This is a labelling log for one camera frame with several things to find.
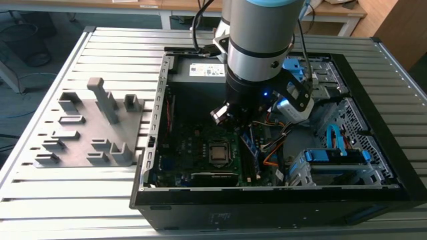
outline black cable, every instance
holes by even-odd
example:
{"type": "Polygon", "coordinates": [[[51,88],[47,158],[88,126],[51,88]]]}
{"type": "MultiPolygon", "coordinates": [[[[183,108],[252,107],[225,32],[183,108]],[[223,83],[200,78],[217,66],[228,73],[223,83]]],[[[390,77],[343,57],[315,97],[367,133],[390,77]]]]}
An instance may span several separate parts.
{"type": "Polygon", "coordinates": [[[13,149],[13,147],[0,149],[0,153],[7,152],[7,151],[9,151],[9,150],[12,150],[12,149],[13,149]]]}
{"type": "Polygon", "coordinates": [[[213,2],[213,0],[208,0],[207,3],[203,5],[203,7],[200,8],[200,10],[197,11],[197,13],[195,14],[195,17],[192,19],[192,25],[191,25],[191,32],[192,32],[192,45],[193,45],[193,49],[196,52],[200,51],[199,48],[199,43],[197,43],[197,38],[196,38],[196,23],[199,21],[199,18],[201,16],[201,14],[205,12],[208,6],[211,5],[211,3],[213,2]]]}
{"type": "MultiPolygon", "coordinates": [[[[199,10],[200,10],[201,7],[205,5],[205,3],[207,3],[207,0],[203,0],[203,3],[200,3],[200,0],[197,0],[199,10]]],[[[196,24],[195,28],[199,28],[199,25],[200,25],[200,23],[201,23],[201,20],[203,20],[203,15],[201,15],[200,18],[199,18],[199,21],[197,21],[197,24],[196,24]]]]}
{"type": "Polygon", "coordinates": [[[11,144],[11,145],[7,145],[7,146],[0,146],[0,150],[5,149],[5,148],[9,148],[9,147],[15,147],[16,143],[15,144],[11,144]]]}
{"type": "Polygon", "coordinates": [[[314,8],[314,6],[311,4],[308,4],[308,6],[311,7],[312,15],[311,15],[311,22],[310,22],[308,30],[304,32],[304,34],[307,34],[312,30],[314,25],[315,25],[315,18],[316,18],[315,8],[314,8]]]}
{"type": "Polygon", "coordinates": [[[312,79],[314,77],[314,71],[312,71],[312,65],[310,63],[308,55],[307,55],[307,48],[306,48],[306,40],[304,40],[304,34],[303,34],[303,26],[302,26],[302,21],[298,20],[298,27],[299,27],[299,35],[300,35],[300,46],[302,46],[302,54],[304,55],[306,59],[306,64],[307,64],[307,72],[308,76],[307,79],[312,79]]]}

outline green circuit board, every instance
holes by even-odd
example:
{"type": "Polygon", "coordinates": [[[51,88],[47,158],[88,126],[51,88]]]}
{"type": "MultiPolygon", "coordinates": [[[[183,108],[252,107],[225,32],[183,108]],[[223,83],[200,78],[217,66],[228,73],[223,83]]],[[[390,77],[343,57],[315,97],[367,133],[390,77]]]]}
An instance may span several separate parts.
{"type": "Polygon", "coordinates": [[[159,185],[187,187],[192,173],[227,173],[241,175],[239,136],[213,124],[181,124],[169,140],[169,150],[160,155],[157,173],[159,185]],[[211,149],[225,151],[227,163],[209,162],[211,149]]]}
{"type": "MultiPolygon", "coordinates": [[[[229,174],[237,177],[236,186],[265,186],[271,175],[267,171],[260,172],[260,178],[252,181],[244,177],[240,153],[243,143],[235,132],[211,123],[180,124],[175,128],[167,148],[160,151],[160,171],[156,173],[159,187],[193,187],[193,173],[229,174]]],[[[264,143],[264,129],[260,125],[252,128],[252,135],[259,146],[264,143]]]]}

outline slotted metal surface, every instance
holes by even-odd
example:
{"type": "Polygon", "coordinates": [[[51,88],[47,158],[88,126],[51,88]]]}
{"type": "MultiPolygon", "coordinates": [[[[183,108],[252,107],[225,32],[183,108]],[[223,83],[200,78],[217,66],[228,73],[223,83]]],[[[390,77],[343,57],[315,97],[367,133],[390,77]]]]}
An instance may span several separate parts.
{"type": "MultiPolygon", "coordinates": [[[[209,44],[213,34],[201,31],[199,37],[199,44],[209,44]]],[[[406,156],[427,184],[426,98],[416,92],[418,86],[406,72],[380,44],[367,38],[310,36],[306,43],[310,52],[346,55],[406,156]]],[[[236,239],[319,234],[346,234],[350,235],[347,239],[354,239],[358,236],[351,235],[356,233],[367,238],[426,238],[424,233],[414,235],[403,232],[427,230],[427,205],[388,213],[351,227],[156,232],[149,226],[149,219],[128,208],[135,166],[35,168],[32,149],[40,147],[39,143],[47,137],[43,134],[51,133],[44,121],[61,113],[56,103],[61,90],[76,91],[80,98],[95,98],[87,90],[91,77],[105,80],[104,87],[116,99],[131,92],[145,100],[137,146],[141,148],[145,145],[164,46],[191,47],[189,32],[99,27],[93,33],[81,35],[0,172],[1,239],[236,239]]],[[[295,51],[300,51],[299,39],[295,51]]]]}

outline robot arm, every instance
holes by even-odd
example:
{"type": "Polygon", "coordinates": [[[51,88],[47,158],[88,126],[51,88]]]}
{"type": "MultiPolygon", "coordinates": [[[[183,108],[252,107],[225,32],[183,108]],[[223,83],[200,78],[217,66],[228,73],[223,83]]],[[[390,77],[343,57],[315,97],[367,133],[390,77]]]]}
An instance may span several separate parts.
{"type": "Polygon", "coordinates": [[[304,1],[231,1],[225,101],[211,112],[219,126],[243,130],[278,101],[278,94],[282,112],[291,113],[292,122],[308,116],[311,82],[300,83],[282,68],[304,1]]]}

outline sticker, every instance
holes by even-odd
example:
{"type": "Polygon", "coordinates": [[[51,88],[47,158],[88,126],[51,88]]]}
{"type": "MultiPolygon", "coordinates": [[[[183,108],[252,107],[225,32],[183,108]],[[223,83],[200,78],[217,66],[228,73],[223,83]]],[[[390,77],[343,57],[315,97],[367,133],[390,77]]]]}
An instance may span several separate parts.
{"type": "Polygon", "coordinates": [[[192,63],[189,65],[191,77],[225,77],[224,64],[192,63]]]}
{"type": "Polygon", "coordinates": [[[223,225],[229,222],[232,214],[231,213],[209,213],[208,223],[211,225],[223,225]]]}
{"type": "Polygon", "coordinates": [[[144,9],[157,9],[159,6],[153,6],[153,5],[139,5],[140,8],[144,8],[144,9]]]}
{"type": "Polygon", "coordinates": [[[280,181],[283,182],[283,173],[279,171],[279,169],[275,171],[275,176],[280,179],[280,181]]]}

